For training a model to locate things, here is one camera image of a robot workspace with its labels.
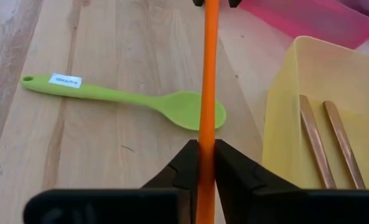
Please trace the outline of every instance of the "copper utensil handle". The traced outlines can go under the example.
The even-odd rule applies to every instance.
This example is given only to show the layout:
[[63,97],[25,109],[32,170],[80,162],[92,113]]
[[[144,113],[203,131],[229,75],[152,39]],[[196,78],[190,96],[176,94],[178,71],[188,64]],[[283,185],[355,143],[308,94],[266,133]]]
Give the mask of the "copper utensil handle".
[[325,155],[320,133],[317,129],[317,123],[315,122],[309,100],[306,96],[300,95],[299,101],[301,106],[302,122],[304,124],[304,127],[306,128],[307,134],[309,135],[311,146],[313,148],[325,188],[336,189],[334,177],[329,167],[327,156]]
[[340,115],[335,103],[331,101],[325,101],[324,108],[328,114],[332,129],[334,129],[337,141],[339,142],[340,149],[345,157],[348,169],[352,175],[356,188],[365,189],[363,177],[361,176],[360,169],[357,166],[356,158],[354,157],[352,147],[350,146],[350,142],[346,135],[343,122],[340,119]]

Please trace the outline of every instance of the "orange stick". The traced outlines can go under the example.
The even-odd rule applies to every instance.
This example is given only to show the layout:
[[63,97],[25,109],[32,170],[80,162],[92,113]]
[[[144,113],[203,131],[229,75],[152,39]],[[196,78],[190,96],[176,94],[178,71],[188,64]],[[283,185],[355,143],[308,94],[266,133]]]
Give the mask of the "orange stick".
[[196,224],[215,221],[215,74],[219,0],[205,0],[205,48],[203,53],[200,120],[200,172]]

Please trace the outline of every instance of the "yellow container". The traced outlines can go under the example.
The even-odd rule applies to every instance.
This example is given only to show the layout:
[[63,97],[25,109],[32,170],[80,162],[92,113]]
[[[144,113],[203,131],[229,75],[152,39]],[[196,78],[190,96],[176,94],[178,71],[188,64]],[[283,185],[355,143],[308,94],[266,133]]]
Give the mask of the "yellow container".
[[314,153],[301,126],[299,95],[311,102],[337,187],[354,189],[322,102],[337,105],[369,189],[369,56],[312,37],[298,37],[269,90],[262,164],[299,187],[321,189]]

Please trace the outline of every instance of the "wood grain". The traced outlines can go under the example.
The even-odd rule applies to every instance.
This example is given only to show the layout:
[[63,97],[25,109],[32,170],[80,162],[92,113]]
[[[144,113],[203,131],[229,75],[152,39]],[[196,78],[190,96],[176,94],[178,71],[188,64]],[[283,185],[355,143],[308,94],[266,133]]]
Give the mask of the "wood grain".
[[[15,90],[19,74],[58,72],[147,95],[200,91],[203,9],[192,1],[0,2],[3,12],[18,8],[9,35],[0,27],[0,94],[14,94],[0,99],[0,223],[20,223],[28,199],[46,189],[140,187],[197,138],[149,108]],[[292,40],[221,9],[216,94],[228,117],[217,138],[259,161],[266,91]]]

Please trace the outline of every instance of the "pink plastic bin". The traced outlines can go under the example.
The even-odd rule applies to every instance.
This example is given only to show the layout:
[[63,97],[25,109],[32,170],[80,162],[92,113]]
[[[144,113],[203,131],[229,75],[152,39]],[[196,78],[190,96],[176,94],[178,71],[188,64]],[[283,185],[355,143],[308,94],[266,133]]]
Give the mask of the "pink plastic bin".
[[369,39],[369,0],[242,0],[240,7],[292,37],[350,49]]

